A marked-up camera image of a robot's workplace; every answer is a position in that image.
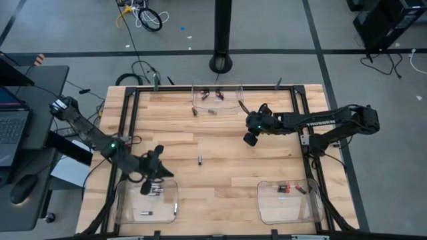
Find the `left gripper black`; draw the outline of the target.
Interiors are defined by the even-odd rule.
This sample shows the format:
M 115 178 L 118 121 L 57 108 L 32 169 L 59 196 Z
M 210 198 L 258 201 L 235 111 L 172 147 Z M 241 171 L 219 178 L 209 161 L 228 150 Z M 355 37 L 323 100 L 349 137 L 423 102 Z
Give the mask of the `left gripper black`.
M 148 195 L 151 191 L 152 182 L 157 178 L 173 177 L 173 173 L 169 171 L 159 160 L 159 155 L 163 153 L 163 145 L 157 145 L 154 150 L 149 150 L 141 157 L 139 167 L 141 174 L 145 177 L 145 181 L 141 186 L 140 193 Z

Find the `clear plastic bin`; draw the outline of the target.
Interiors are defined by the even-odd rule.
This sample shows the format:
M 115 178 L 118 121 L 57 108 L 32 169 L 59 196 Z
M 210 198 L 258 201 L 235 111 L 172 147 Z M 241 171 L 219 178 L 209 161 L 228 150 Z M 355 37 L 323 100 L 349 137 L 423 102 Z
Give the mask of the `clear plastic bin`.
M 279 185 L 290 185 L 289 193 L 278 193 Z M 305 195 L 295 189 L 299 185 Z M 266 225 L 286 223 L 319 223 L 324 206 L 317 183 L 312 179 L 261 181 L 256 188 L 258 215 Z
M 122 182 L 118 185 L 113 219 L 118 225 L 172 223 L 177 215 L 173 214 L 174 204 L 178 203 L 178 187 L 174 180 L 161 182 L 164 190 L 159 196 L 142 195 L 142 183 Z M 153 211 L 153 215 L 140 215 L 142 211 Z
M 204 89 L 210 92 L 209 97 L 202 101 L 203 94 L 200 91 Z M 223 93 L 223 101 L 216 97 L 216 91 Z M 244 101 L 243 85 L 238 79 L 213 81 L 197 79 L 192 83 L 191 94 L 191 103 L 197 110 L 197 116 L 211 115 L 207 112 L 209 109 L 217 111 L 217 115 L 235 115 L 241 109 L 239 101 Z

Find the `grey flat sheet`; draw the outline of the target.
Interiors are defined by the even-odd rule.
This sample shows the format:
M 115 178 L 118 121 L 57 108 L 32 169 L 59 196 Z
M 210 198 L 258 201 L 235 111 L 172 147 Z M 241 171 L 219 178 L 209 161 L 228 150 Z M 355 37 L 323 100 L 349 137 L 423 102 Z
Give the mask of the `grey flat sheet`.
M 70 157 L 64 157 L 60 158 L 56 166 L 54 166 L 51 176 L 83 187 L 89 172 L 90 166 L 80 163 Z

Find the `black controller box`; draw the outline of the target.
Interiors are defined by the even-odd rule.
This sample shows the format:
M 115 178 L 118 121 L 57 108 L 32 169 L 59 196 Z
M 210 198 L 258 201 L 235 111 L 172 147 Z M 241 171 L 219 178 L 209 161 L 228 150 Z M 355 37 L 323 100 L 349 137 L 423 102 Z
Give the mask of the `black controller box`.
M 72 143 L 71 141 L 56 134 L 53 131 L 48 133 L 45 146 L 49 148 L 55 148 L 63 155 L 73 158 L 82 164 L 88 166 L 91 165 L 93 154 L 90 151 L 83 149 L 82 147 Z

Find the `black computer mouse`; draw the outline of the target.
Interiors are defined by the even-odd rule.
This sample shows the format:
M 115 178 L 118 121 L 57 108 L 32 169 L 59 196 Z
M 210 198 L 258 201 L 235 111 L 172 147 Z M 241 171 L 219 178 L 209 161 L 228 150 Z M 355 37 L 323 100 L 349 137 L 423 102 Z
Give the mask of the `black computer mouse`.
M 20 178 L 11 190 L 10 201 L 15 205 L 24 202 L 33 191 L 37 182 L 38 176 L 34 174 L 28 174 Z

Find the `black side desk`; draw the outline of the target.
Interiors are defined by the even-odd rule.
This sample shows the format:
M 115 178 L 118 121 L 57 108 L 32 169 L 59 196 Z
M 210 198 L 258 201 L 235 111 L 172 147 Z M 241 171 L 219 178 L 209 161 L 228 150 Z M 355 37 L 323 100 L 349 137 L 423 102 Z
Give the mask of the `black side desk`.
M 0 167 L 0 232 L 30 231 L 46 215 L 50 198 L 50 172 L 59 156 L 51 138 L 53 117 L 49 104 L 62 94 L 69 67 L 20 67 L 19 71 L 26 73 L 35 85 L 20 89 L 11 87 L 10 90 L 18 92 L 18 98 L 30 106 L 33 114 L 22 150 L 15 157 L 16 166 L 12 170 Z M 38 178 L 32 192 L 23 202 L 12 203 L 12 188 L 22 177 L 32 174 Z

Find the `dark grey laptop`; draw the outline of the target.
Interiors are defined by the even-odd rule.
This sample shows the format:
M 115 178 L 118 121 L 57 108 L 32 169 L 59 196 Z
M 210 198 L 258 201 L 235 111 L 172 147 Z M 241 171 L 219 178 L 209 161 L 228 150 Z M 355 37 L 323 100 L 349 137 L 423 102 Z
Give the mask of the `dark grey laptop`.
M 5 87 L 0 87 L 0 167 L 13 165 L 31 110 Z

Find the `black computer tower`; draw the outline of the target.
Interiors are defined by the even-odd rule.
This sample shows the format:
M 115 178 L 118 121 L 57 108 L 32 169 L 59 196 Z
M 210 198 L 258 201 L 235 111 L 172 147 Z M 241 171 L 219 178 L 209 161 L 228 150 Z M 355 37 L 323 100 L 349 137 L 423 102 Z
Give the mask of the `black computer tower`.
M 360 0 L 353 21 L 364 48 L 384 51 L 427 12 L 427 0 Z

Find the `black monitor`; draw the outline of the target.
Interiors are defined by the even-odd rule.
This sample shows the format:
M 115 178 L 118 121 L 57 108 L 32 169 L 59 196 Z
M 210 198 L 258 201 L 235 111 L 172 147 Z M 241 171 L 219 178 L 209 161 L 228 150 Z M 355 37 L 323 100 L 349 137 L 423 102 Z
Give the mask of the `black monitor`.
M 34 82 L 4 60 L 5 57 L 8 59 L 8 56 L 0 51 L 0 85 L 8 87 L 34 86 Z

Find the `black round post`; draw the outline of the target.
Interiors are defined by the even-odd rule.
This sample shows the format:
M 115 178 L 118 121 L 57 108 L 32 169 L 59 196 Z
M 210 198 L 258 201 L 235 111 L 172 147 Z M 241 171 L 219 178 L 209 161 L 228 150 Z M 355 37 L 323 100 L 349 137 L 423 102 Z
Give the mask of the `black round post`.
M 209 60 L 209 68 L 218 74 L 231 70 L 230 29 L 232 20 L 232 0 L 215 0 L 214 48 Z

